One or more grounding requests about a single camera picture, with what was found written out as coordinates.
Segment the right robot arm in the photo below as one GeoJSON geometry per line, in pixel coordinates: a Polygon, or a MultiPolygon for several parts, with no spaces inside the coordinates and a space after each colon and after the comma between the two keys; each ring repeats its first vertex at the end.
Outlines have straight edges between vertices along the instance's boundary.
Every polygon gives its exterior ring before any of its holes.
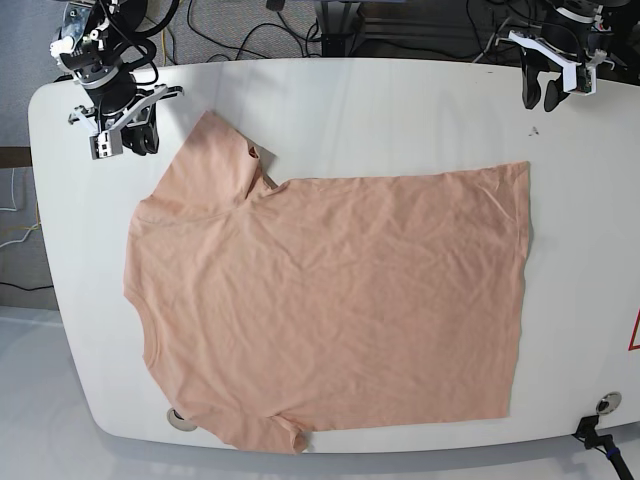
{"type": "Polygon", "coordinates": [[[158,152],[156,104],[183,93],[159,82],[157,47],[152,37],[173,19],[180,3],[170,3],[150,28],[139,26],[146,1],[67,1],[63,21],[50,43],[50,54],[65,76],[80,85],[91,105],[77,106],[68,123],[89,132],[95,160],[158,152]]]}

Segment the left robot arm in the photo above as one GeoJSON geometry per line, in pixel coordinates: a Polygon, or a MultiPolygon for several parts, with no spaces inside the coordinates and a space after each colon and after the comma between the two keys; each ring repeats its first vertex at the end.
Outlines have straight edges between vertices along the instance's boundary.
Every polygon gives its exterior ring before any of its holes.
{"type": "Polygon", "coordinates": [[[522,75],[522,102],[553,111],[571,95],[596,93],[600,77],[639,83],[637,1],[549,1],[538,31],[512,30],[522,75]]]}

